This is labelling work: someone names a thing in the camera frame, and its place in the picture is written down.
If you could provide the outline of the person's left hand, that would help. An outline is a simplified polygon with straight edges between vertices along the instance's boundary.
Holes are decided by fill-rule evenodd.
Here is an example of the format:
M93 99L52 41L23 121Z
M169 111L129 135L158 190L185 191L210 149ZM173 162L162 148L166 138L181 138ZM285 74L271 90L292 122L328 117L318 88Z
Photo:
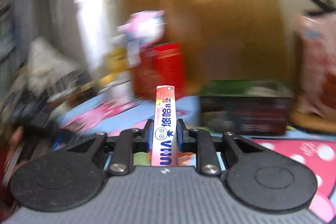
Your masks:
M3 163L3 174L1 178L1 186L7 188L11 176L20 168L22 165L26 164L26 160L18 162L20 154L22 152L22 147L20 143L23 139L23 127L19 126L13 135L11 136L7 145L7 154L5 161Z

